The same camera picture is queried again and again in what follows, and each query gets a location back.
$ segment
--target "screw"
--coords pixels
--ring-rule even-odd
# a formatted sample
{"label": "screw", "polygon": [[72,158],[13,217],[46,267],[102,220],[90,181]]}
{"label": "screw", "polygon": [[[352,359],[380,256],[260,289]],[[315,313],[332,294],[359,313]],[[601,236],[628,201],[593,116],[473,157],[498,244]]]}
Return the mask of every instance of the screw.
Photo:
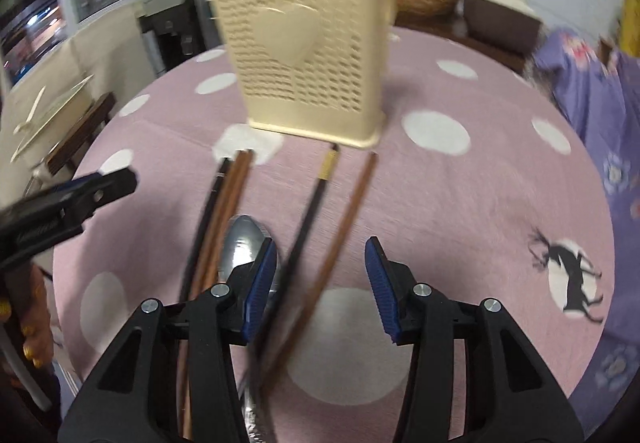
{"label": "screw", "polygon": [[216,284],[215,286],[213,286],[213,288],[211,288],[211,294],[214,297],[223,297],[227,293],[229,293],[229,291],[229,286],[227,286],[226,284]]}
{"label": "screw", "polygon": [[148,298],[144,302],[142,302],[142,306],[140,309],[145,313],[153,313],[156,309],[158,309],[158,301],[153,298]]}
{"label": "screw", "polygon": [[497,313],[502,309],[502,304],[498,302],[495,298],[488,298],[484,301],[484,308],[487,311],[491,311],[492,313]]}
{"label": "screw", "polygon": [[418,297],[428,297],[429,295],[431,295],[432,291],[433,290],[431,289],[431,286],[429,286],[428,284],[416,284],[414,286],[414,293]]}

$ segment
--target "heart shape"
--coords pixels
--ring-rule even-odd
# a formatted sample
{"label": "heart shape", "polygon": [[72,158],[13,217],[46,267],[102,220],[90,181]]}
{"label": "heart shape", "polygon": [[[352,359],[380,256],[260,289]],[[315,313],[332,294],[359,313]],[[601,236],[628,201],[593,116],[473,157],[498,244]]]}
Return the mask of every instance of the heart shape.
{"label": "heart shape", "polygon": [[320,31],[320,12],[291,4],[283,9],[263,7],[253,20],[254,38],[271,58],[294,67],[313,50]]}

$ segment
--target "pink tablecloth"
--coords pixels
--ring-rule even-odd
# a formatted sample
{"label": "pink tablecloth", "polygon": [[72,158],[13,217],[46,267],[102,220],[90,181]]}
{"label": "pink tablecloth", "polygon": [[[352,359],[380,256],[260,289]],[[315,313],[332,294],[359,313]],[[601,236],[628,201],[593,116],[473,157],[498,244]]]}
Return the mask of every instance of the pink tablecloth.
{"label": "pink tablecloth", "polygon": [[[565,393],[575,388],[602,333],[613,293],[607,201],[580,140],[540,93],[482,55],[407,30],[390,36],[386,131],[367,195],[302,347],[271,399],[280,441],[388,442],[398,419],[410,349],[383,333],[364,269],[377,235],[389,259],[451,299],[500,299]],[[223,50],[187,62],[144,91],[100,134],[79,174],[130,164],[134,195],[98,211],[54,254],[62,330],[86,376],[130,312],[155,296],[177,299],[198,217],[219,156],[254,148],[241,212],[264,223],[281,253],[294,238],[328,146],[257,132]],[[366,152],[342,149],[313,227],[296,289],[313,279],[348,203]],[[532,243],[539,231],[544,239]],[[588,259],[601,279],[582,292],[602,303],[563,311],[566,261]],[[236,351],[236,371],[244,366]],[[456,401],[462,399],[457,381]],[[454,429],[461,410],[454,408]]]}

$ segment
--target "yellow plastic basket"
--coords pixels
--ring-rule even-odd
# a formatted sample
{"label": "yellow plastic basket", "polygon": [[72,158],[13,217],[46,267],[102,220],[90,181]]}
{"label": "yellow plastic basket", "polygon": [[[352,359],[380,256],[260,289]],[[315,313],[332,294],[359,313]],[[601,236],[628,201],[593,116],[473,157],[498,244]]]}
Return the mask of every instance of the yellow plastic basket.
{"label": "yellow plastic basket", "polygon": [[367,148],[393,0],[210,0],[256,128]]}

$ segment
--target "blue gripper pad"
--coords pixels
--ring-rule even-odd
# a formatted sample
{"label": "blue gripper pad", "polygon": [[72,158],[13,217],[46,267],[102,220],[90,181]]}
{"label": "blue gripper pad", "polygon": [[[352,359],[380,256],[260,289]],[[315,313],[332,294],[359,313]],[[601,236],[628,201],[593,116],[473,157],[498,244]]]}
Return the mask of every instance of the blue gripper pad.
{"label": "blue gripper pad", "polygon": [[276,243],[273,242],[273,239],[267,239],[265,242],[269,243],[267,250],[261,259],[258,258],[254,262],[254,265],[258,265],[258,269],[244,302],[244,323],[242,324],[241,333],[247,343],[253,340],[255,333],[257,333],[260,327],[262,314],[264,313],[264,308],[267,306],[267,300],[269,298],[271,282],[273,282],[273,277],[276,272],[276,263],[278,260]]}
{"label": "blue gripper pad", "polygon": [[398,343],[402,332],[398,315],[398,301],[386,274],[389,269],[388,261],[384,253],[378,252],[373,237],[365,245],[364,264],[367,267],[367,275],[369,276],[373,296],[376,298],[378,313],[380,313],[385,333],[391,337],[394,343]]}

